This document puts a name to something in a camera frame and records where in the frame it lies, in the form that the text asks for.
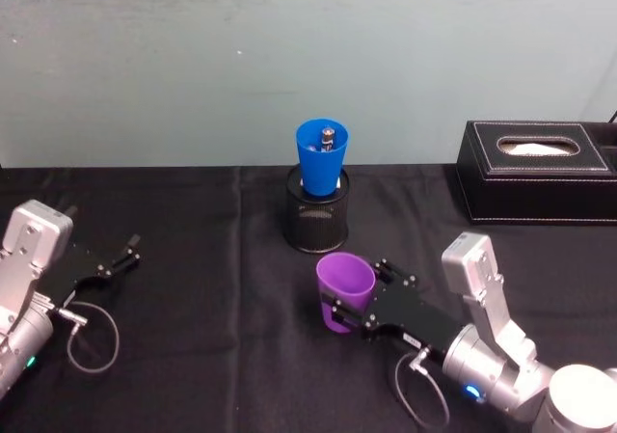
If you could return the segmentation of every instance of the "tissue box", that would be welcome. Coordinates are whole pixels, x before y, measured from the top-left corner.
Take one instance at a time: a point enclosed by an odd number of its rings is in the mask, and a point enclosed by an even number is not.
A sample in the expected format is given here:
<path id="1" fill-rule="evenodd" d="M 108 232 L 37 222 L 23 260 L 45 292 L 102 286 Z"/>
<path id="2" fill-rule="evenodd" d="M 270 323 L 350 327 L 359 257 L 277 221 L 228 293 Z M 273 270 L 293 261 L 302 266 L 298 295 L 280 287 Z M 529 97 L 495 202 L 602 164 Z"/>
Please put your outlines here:
<path id="1" fill-rule="evenodd" d="M 477 224 L 617 224 L 617 124 L 468 122 L 456 163 Z"/>

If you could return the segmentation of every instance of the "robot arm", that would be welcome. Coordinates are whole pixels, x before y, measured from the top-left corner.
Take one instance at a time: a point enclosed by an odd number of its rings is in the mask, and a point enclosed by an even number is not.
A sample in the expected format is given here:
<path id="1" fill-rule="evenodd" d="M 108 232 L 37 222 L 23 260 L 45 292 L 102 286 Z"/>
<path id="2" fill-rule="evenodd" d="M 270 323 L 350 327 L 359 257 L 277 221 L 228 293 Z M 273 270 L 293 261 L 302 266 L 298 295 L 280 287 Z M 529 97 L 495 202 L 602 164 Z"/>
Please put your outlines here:
<path id="1" fill-rule="evenodd" d="M 109 281 L 139 262 L 139 237 L 107 263 L 76 244 L 67 248 L 72 226 L 66 214 L 34 200 L 13 211 L 0 251 L 0 399 L 51 337 L 51 314 L 71 322 L 72 335 L 88 323 L 66 308 L 80 284 Z"/>
<path id="2" fill-rule="evenodd" d="M 468 325 L 422 301 L 415 277 L 385 260 L 375 264 L 378 281 L 365 310 L 328 293 L 322 301 L 333 307 L 334 320 L 360 327 L 364 338 L 411 345 L 422 356 L 412 370 L 424 360 L 440 365 L 464 392 L 533 423 L 534 433 L 617 433 L 617 369 L 567 365 L 555 372 L 536 360 L 535 343 L 510 317 L 487 235 L 461 234 L 443 253 L 443 269 L 450 290 L 469 306 Z"/>
<path id="3" fill-rule="evenodd" d="M 450 346 L 443 371 L 520 421 L 533 421 L 553 370 L 536 361 L 536 345 L 514 322 L 488 235 L 464 232 L 442 255 L 450 290 L 469 306 L 473 324 Z"/>
<path id="4" fill-rule="evenodd" d="M 534 361 L 535 343 L 510 317 L 491 238 L 462 233 L 443 252 L 442 263 L 450 291 L 469 306 L 482 341 L 518 369 Z"/>

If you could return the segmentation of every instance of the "pen holder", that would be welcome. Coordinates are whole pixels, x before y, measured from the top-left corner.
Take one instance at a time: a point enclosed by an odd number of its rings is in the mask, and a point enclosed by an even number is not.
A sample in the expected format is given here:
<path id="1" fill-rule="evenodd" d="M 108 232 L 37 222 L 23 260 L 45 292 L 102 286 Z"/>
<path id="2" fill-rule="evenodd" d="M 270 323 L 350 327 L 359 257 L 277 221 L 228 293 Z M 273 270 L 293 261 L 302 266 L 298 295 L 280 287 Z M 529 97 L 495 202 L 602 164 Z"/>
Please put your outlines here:
<path id="1" fill-rule="evenodd" d="M 335 191 L 325 197 L 309 194 L 302 181 L 300 166 L 287 176 L 284 233 L 287 242 L 305 253 L 327 253 L 347 239 L 347 196 L 349 177 L 340 171 Z"/>

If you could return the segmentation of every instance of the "light blue wall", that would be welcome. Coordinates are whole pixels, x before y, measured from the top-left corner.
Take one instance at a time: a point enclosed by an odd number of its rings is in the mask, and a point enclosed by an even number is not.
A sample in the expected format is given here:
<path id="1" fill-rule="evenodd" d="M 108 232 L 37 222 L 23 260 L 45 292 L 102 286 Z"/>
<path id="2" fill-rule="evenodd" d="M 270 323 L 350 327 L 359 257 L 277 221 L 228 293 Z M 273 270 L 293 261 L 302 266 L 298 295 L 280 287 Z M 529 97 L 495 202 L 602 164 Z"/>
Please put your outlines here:
<path id="1" fill-rule="evenodd" d="M 467 119 L 606 120 L 617 0 L 0 0 L 0 164 L 453 161 Z"/>

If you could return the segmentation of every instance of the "table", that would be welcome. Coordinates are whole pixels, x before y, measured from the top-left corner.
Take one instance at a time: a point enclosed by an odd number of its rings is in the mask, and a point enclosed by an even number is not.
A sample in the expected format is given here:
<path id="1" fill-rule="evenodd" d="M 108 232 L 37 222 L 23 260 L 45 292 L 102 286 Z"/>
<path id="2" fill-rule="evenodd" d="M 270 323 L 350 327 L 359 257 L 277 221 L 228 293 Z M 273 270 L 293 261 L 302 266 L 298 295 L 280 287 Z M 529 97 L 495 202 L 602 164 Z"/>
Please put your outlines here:
<path id="1" fill-rule="evenodd" d="M 36 198 L 79 207 L 73 239 L 106 256 L 133 233 L 143 262 L 106 301 L 121 352 L 106 374 L 76 371 L 58 322 L 38 363 L 0 403 L 3 432 L 410 432 L 391 390 L 391 342 L 322 324 L 314 266 L 281 234 L 288 169 L 2 170 L 0 217 Z M 430 303 L 465 319 L 441 254 L 463 230 L 494 243 L 510 312 L 551 366 L 617 366 L 617 229 L 476 226 L 451 166 L 349 167 L 343 250 L 415 272 Z M 439 375 L 437 367 L 432 373 Z M 405 379 L 422 415 L 439 403 Z M 523 431 L 442 383 L 447 431 Z"/>

